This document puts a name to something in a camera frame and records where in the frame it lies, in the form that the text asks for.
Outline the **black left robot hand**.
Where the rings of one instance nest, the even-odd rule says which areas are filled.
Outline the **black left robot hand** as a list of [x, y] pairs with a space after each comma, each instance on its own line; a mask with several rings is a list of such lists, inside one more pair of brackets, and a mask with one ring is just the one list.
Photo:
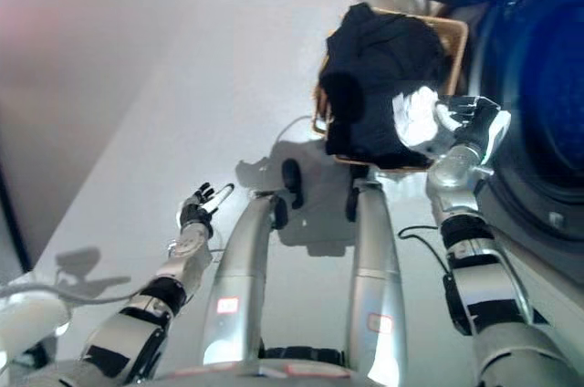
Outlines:
[[209, 225], [213, 215], [222, 203], [233, 193], [235, 185], [227, 183], [215, 190], [210, 183], [203, 183], [192, 195], [182, 202], [177, 214], [177, 223], [181, 229], [193, 223]]

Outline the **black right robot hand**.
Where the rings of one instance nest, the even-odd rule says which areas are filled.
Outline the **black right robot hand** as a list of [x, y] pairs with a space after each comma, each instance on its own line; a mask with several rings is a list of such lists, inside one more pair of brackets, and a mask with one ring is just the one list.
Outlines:
[[511, 113], [482, 96], [459, 96], [439, 100], [435, 116], [454, 136], [455, 145], [476, 151], [480, 164], [486, 165], [506, 136]]

